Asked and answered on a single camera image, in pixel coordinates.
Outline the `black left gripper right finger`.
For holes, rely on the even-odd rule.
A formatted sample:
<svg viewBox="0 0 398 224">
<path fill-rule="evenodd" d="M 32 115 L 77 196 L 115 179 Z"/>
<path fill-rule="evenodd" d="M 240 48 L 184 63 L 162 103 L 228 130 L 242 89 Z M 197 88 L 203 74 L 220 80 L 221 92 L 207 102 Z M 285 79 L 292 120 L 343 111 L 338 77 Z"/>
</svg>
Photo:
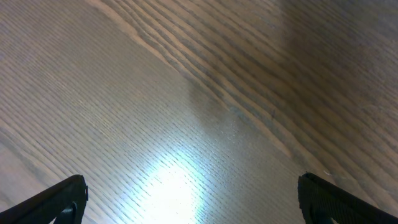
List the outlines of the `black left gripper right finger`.
<svg viewBox="0 0 398 224">
<path fill-rule="evenodd" d="M 397 217 L 307 172 L 298 178 L 298 201 L 306 224 L 397 224 Z"/>
</svg>

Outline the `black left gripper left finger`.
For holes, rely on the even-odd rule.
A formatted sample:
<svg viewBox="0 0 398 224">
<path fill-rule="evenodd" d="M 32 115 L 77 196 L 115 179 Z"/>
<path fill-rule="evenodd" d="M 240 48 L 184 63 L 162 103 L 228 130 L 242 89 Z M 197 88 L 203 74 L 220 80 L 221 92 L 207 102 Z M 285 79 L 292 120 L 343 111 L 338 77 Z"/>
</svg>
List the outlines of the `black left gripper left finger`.
<svg viewBox="0 0 398 224">
<path fill-rule="evenodd" d="M 73 175 L 1 212 L 1 223 L 80 224 L 87 201 L 84 177 Z"/>
</svg>

